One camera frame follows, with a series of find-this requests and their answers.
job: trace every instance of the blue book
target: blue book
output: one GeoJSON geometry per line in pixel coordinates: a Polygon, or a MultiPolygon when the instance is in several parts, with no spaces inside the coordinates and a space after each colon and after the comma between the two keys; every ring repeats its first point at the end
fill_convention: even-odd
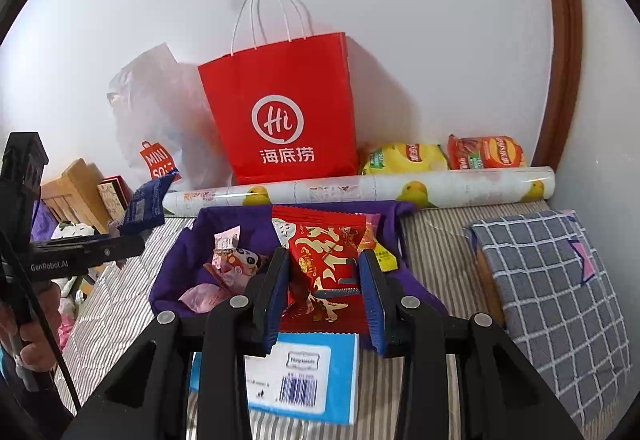
{"type": "MultiPolygon", "coordinates": [[[[304,420],[353,424],[358,336],[280,333],[267,357],[245,357],[249,407],[304,420]]],[[[197,391],[200,354],[191,369],[197,391]]]]}

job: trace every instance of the transparent plastic bag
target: transparent plastic bag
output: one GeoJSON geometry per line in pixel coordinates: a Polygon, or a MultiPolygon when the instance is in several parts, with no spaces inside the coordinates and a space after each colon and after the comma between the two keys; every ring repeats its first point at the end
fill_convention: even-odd
{"type": "Polygon", "coordinates": [[[229,184],[230,166],[195,65],[166,43],[143,52],[109,83],[116,136],[141,185],[177,169],[172,189],[229,184]]]}

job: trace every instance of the bed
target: bed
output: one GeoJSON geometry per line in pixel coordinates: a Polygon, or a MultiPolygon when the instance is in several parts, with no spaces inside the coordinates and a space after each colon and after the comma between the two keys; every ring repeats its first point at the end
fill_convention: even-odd
{"type": "MultiPolygon", "coordinates": [[[[417,279],[439,297],[450,313],[467,318],[487,311],[478,272],[463,236],[463,226],[474,220],[547,209],[545,202],[500,206],[426,210],[405,217],[402,231],[405,254],[417,279]]],[[[82,306],[64,351],[66,363],[84,402],[103,376],[153,318],[148,292],[162,258],[182,229],[193,219],[170,218],[155,229],[139,258],[123,270],[111,263],[82,306]]],[[[452,440],[460,438],[460,408],[454,357],[448,359],[449,412],[452,440]]],[[[369,439],[393,438],[402,377],[402,359],[381,359],[363,351],[358,372],[358,412],[354,426],[335,426],[250,413],[254,439],[369,439]]],[[[69,409],[72,403],[60,373],[56,383],[69,409]]],[[[188,438],[196,438],[197,394],[188,406],[188,438]]],[[[600,440],[613,429],[617,403],[604,409],[584,430],[589,440],[600,440]]]]}

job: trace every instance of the hi logo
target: hi logo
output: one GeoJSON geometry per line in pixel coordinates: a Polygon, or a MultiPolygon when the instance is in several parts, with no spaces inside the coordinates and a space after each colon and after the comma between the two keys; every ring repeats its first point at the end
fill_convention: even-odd
{"type": "Polygon", "coordinates": [[[281,95],[268,95],[260,99],[251,112],[255,131],[272,144],[290,144],[300,135],[305,118],[300,107],[281,95]]]}

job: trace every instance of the screw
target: screw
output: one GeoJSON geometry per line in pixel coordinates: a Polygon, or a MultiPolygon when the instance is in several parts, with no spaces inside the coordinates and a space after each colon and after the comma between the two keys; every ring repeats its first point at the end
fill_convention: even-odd
{"type": "Polygon", "coordinates": [[[418,308],[420,306],[420,300],[413,295],[406,295],[401,300],[400,303],[405,308],[418,308]]]}
{"type": "Polygon", "coordinates": [[[485,328],[491,326],[492,323],[494,322],[494,320],[491,319],[491,316],[487,314],[482,314],[482,313],[476,314],[476,316],[474,317],[474,321],[478,326],[482,326],[485,328]]]}
{"type": "Polygon", "coordinates": [[[249,304],[249,298],[245,295],[235,295],[229,300],[233,308],[243,308],[249,304]]]}
{"type": "Polygon", "coordinates": [[[162,310],[158,314],[158,317],[156,317],[156,319],[158,320],[159,324],[168,325],[170,322],[173,322],[173,320],[175,319],[175,314],[171,312],[171,310],[162,310]]]}

